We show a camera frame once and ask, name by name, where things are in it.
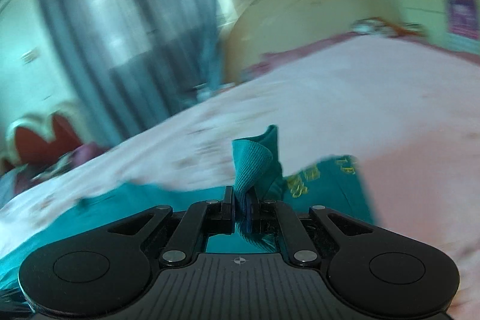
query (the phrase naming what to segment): white bed sheet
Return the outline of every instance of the white bed sheet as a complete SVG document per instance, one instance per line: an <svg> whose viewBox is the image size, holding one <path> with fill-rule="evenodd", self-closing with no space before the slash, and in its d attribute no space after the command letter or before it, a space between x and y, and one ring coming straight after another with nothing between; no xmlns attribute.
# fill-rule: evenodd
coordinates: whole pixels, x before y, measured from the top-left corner
<svg viewBox="0 0 480 320"><path fill-rule="evenodd" d="M283 65L20 194L0 211L0 257L78 198L125 181L183 191L231 184L231 141L269 124L279 126L285 175L330 154L358 157L382 226L447 252L462 275L452 311L475 318L480 67L380 37Z"/></svg>

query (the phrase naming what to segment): blue curtain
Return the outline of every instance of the blue curtain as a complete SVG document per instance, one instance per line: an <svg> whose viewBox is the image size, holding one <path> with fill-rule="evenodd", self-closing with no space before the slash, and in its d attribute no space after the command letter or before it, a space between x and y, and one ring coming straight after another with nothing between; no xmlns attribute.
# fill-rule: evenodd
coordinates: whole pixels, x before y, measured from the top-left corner
<svg viewBox="0 0 480 320"><path fill-rule="evenodd" d="M217 0L40 0L92 133L114 146L219 88Z"/></svg>

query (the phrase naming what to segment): pink poster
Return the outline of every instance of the pink poster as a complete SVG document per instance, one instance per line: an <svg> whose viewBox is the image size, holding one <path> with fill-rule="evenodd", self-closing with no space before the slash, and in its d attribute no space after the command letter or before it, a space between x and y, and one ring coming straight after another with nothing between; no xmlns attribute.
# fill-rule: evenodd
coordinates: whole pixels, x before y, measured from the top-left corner
<svg viewBox="0 0 480 320"><path fill-rule="evenodd" d="M476 0L447 0L447 17L450 33L478 40Z"/></svg>

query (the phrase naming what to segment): silver screw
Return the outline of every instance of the silver screw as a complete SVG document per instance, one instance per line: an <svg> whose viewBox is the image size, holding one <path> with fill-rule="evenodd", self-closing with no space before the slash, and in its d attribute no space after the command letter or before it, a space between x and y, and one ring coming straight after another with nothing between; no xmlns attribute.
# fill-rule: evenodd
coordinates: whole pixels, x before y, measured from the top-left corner
<svg viewBox="0 0 480 320"><path fill-rule="evenodd" d="M317 259L317 254L315 254L313 251L301 250L295 252L293 257L299 262L313 262L315 259Z"/></svg>
<svg viewBox="0 0 480 320"><path fill-rule="evenodd" d="M186 257L187 256L185 252L179 251L179 250L167 251L167 252L164 252L164 254L162 255L162 258L169 263L180 262L181 260L184 260Z"/></svg>

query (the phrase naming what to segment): teal garment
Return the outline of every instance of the teal garment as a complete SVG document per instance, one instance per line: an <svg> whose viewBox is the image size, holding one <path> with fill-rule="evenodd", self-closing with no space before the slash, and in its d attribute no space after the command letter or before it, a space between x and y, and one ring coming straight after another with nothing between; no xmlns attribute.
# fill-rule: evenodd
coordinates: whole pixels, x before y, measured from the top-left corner
<svg viewBox="0 0 480 320"><path fill-rule="evenodd" d="M245 193L251 186L255 186L259 199L281 199L296 211L306 212L311 205L322 204L374 223L358 173L353 173L350 169L349 157L333 157L318 163L315 167L320 171L319 178L314 175L315 170L312 167L301 171L298 176L283 178L282 167L278 161L277 140L278 129L270 126L263 135L232 142L236 169L234 192L241 214L245 214ZM18 287L18 269L23 260L37 248L156 205L167 204L171 205L174 211L184 211L194 202L220 200L223 198L224 189L213 187L178 192L154 185L126 183L98 197L81 199L49 227L33 235L0 260L0 290ZM238 232L231 237L218 235L210 238L207 251L237 254L268 251L261 245L265 238L249 238L241 226L237 228Z"/></svg>

